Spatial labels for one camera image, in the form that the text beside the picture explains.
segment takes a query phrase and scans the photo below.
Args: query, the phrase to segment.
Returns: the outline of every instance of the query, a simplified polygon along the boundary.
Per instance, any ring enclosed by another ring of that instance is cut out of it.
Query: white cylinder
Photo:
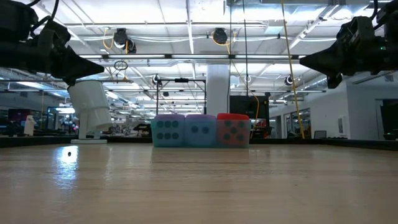
[[[88,113],[87,131],[107,129],[112,125],[109,104],[101,82],[78,82],[75,86],[70,86],[68,92],[77,117],[80,118],[82,111]]]
[[[229,111],[229,66],[208,65],[206,77],[207,114],[217,116]]]

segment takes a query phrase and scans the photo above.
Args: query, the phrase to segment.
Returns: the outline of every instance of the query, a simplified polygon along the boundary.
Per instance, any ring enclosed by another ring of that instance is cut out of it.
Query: wooden table
[[[0,202],[1,223],[398,223],[398,153],[4,148]]]

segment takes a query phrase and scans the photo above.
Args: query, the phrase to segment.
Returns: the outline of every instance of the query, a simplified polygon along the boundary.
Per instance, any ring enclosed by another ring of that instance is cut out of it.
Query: ceiling
[[[229,7],[230,1],[233,2],[232,9]],[[33,6],[39,18],[52,12],[54,2],[55,0],[42,0]],[[353,16],[370,16],[373,12],[373,4],[369,0],[285,0],[284,2],[290,53],[295,55],[311,54],[329,47],[343,23],[350,21]],[[331,5],[336,2],[342,5]],[[221,27],[225,29],[228,36],[230,33],[233,34],[232,54],[244,55],[247,51],[249,55],[286,55],[287,45],[280,1],[246,0],[244,10],[245,12],[243,12],[242,0],[60,0],[55,17],[70,31],[72,39],[68,45],[80,55],[124,54],[115,46],[107,49],[103,44],[105,41],[109,47],[116,28],[122,27],[127,28],[127,34],[136,44],[137,54],[228,55],[227,47],[216,45],[211,38],[214,29]],[[129,68],[118,72],[113,66],[117,60],[93,59],[93,61],[104,65],[107,70],[102,74],[86,77],[87,79],[122,80],[124,78],[131,81],[130,83],[108,81],[104,83],[106,90],[134,90],[132,92],[115,91],[119,97],[115,103],[122,103],[120,99],[123,99],[123,102],[127,103],[145,101],[147,104],[155,102],[154,93],[137,91],[153,89],[154,75],[158,74],[161,78],[205,79],[208,64],[229,63],[229,60],[212,59],[126,59],[124,61],[128,63]],[[246,72],[250,76],[248,83],[250,89],[289,90],[291,88],[284,83],[284,78],[290,74],[289,63],[286,60],[249,60],[247,71],[244,60],[235,60],[234,63],[236,69],[232,67],[231,75],[238,77],[241,74],[242,77],[239,79],[239,86],[234,90],[246,89],[244,83]],[[293,74],[299,90],[324,89],[325,82],[320,82],[324,79],[323,75],[299,65],[297,61],[293,63]],[[31,75],[27,77],[25,73],[19,71],[15,74],[38,80],[43,79],[44,75],[36,74],[35,77]],[[66,88],[66,85],[58,83],[52,88],[62,89]],[[203,99],[204,97],[203,92],[199,91],[200,86],[191,82],[188,84],[170,82],[165,87],[167,88],[185,90],[185,92],[170,92],[170,96],[164,97],[170,101],[188,98]],[[65,91],[60,91],[58,94],[67,97]],[[280,98],[281,94],[273,93],[273,97]],[[196,103],[181,105],[181,108],[192,106],[195,109],[199,108],[196,110],[199,113],[201,107]]]

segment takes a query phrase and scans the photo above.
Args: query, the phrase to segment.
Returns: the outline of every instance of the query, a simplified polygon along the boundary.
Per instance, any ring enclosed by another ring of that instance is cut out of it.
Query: metal frame
[[[158,81],[156,82],[156,115],[158,115],[159,112],[159,92],[167,85],[169,84],[169,82],[176,82],[180,80],[179,78],[176,79],[158,79]],[[190,80],[190,79],[184,79],[187,80],[188,82],[194,82],[195,84],[198,84],[197,82],[203,82],[205,84],[205,89],[202,89],[199,85],[197,85],[200,88],[200,91],[205,93],[205,105],[203,107],[203,114],[207,113],[207,108],[206,108],[206,103],[207,103],[207,93],[206,93],[206,80]],[[163,84],[162,88],[159,89],[159,82],[161,81],[165,81],[166,83]]]

